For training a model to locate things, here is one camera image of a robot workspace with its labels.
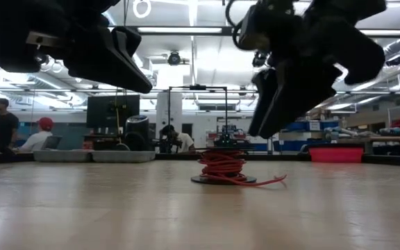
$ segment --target white shirt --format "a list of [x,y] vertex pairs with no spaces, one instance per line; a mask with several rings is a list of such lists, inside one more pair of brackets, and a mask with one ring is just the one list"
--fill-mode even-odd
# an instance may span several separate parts
[[38,151],[41,150],[42,145],[46,142],[46,139],[53,135],[47,131],[41,131],[39,133],[31,135],[26,143],[19,148],[20,151]]
[[178,149],[179,153],[189,152],[189,147],[194,144],[194,141],[187,133],[179,133],[177,140],[181,141],[181,148]]

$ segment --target black t-shirt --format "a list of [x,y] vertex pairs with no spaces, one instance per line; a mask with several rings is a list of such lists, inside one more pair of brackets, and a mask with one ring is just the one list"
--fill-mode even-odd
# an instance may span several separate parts
[[13,129],[18,129],[19,120],[12,113],[0,115],[0,145],[8,147],[12,142]]

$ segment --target red cap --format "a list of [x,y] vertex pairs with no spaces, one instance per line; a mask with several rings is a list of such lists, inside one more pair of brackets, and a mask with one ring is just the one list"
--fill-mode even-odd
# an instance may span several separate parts
[[40,128],[43,130],[51,130],[53,127],[53,121],[52,119],[48,117],[43,117],[38,121],[38,124],[40,125]]

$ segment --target gray bin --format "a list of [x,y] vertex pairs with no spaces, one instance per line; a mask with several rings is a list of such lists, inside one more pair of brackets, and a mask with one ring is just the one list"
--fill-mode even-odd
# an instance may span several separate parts
[[156,157],[154,151],[93,151],[97,163],[146,163]]
[[90,151],[41,150],[34,151],[33,157],[43,163],[87,163],[90,162]]

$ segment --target chair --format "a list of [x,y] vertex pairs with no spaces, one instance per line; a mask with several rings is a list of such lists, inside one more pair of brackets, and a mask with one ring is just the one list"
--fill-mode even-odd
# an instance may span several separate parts
[[61,142],[62,136],[56,136],[56,135],[51,135],[49,136],[45,141],[44,144],[41,147],[41,150],[47,150],[47,149],[57,149],[58,145]]

